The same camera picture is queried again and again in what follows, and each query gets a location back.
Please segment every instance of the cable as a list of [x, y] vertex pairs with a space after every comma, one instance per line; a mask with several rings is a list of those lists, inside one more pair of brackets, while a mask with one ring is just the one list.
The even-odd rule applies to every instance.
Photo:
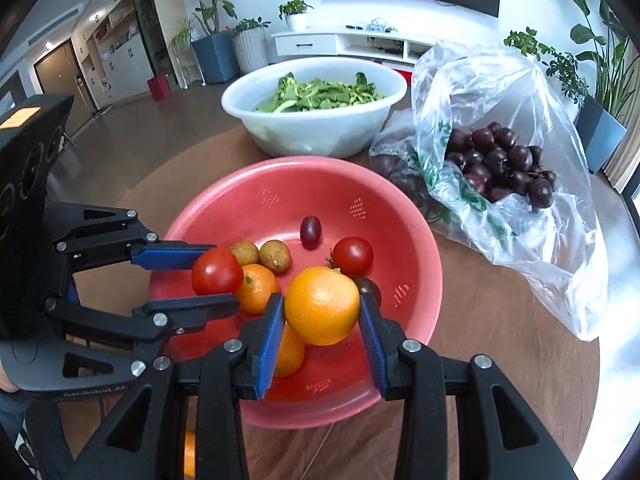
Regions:
[[[86, 343], [88, 348], [91, 348], [91, 343], [89, 342], [88, 339], [85, 339], [84, 342]], [[100, 404], [100, 422], [102, 422], [104, 420], [104, 399], [100, 397], [100, 399], [98, 399], [98, 403]]]

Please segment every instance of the red colander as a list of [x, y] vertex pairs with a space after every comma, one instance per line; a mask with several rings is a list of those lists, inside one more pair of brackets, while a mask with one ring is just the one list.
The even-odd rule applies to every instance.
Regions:
[[[307, 251], [300, 222], [317, 216], [322, 243]], [[251, 240], [258, 247], [277, 238], [290, 249], [291, 268], [279, 282], [284, 292], [301, 270], [326, 264], [330, 249], [346, 236], [373, 246], [368, 277], [382, 292], [382, 314], [407, 337], [428, 343], [440, 312], [442, 268], [433, 234], [414, 204], [371, 170], [335, 158], [292, 156], [255, 164], [213, 184], [169, 228], [165, 239], [231, 246]], [[189, 271], [155, 271], [151, 299], [192, 296]], [[165, 352], [181, 361], [206, 354], [238, 336], [247, 314], [211, 321], [199, 333], [174, 336]], [[355, 329], [333, 346], [307, 346], [302, 368], [274, 378], [265, 399], [243, 401], [242, 418], [264, 428], [297, 429], [329, 424], [380, 398]]]

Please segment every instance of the tomato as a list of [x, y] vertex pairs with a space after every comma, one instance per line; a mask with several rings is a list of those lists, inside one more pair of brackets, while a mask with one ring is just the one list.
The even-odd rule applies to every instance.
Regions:
[[226, 247], [213, 247], [202, 253], [191, 269], [191, 286], [198, 296], [233, 294], [242, 280], [242, 267]]
[[340, 240], [331, 253], [334, 267], [353, 278], [365, 274], [373, 264], [373, 248], [363, 238], [347, 236]]

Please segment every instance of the green vegetable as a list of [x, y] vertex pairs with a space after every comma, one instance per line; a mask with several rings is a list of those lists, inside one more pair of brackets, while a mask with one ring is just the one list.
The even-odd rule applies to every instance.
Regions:
[[309, 110], [330, 110], [382, 99], [382, 92], [376, 92], [367, 77], [356, 74], [356, 83], [329, 83], [315, 78], [309, 83], [299, 83], [289, 72], [278, 81], [278, 89], [265, 104], [256, 108], [257, 112], [279, 114], [281, 112], [306, 112]]

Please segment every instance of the red box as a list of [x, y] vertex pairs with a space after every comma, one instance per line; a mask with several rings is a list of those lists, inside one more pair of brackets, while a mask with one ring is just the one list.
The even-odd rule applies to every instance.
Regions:
[[151, 91], [151, 97], [154, 101], [160, 101], [171, 95], [169, 82], [166, 80], [166, 74], [159, 74], [146, 82]]

